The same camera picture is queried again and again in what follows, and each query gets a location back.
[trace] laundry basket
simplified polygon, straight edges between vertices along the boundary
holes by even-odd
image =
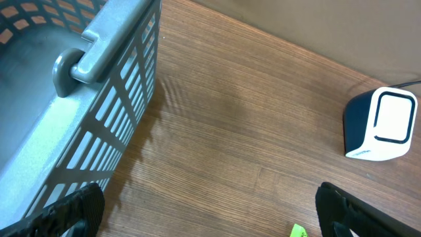
[[[155,87],[160,0],[0,1],[0,228],[114,172]]]

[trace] small cube device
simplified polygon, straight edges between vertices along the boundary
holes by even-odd
[[[410,147],[418,106],[413,93],[382,87],[348,102],[343,113],[345,156],[385,161]]]

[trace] wooden floor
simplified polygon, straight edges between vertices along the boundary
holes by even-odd
[[[99,236],[319,236],[323,181],[421,230],[421,121],[398,159],[345,158],[342,112],[383,84],[187,0],[165,0],[157,88]]]

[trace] wood grain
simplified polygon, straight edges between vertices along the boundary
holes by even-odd
[[[186,0],[162,8],[157,88],[100,236],[319,236],[332,182],[421,230],[421,124],[398,159],[345,158],[342,112],[383,84]]]

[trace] wall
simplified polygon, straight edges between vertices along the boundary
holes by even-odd
[[[389,84],[421,80],[420,0],[194,1]]]

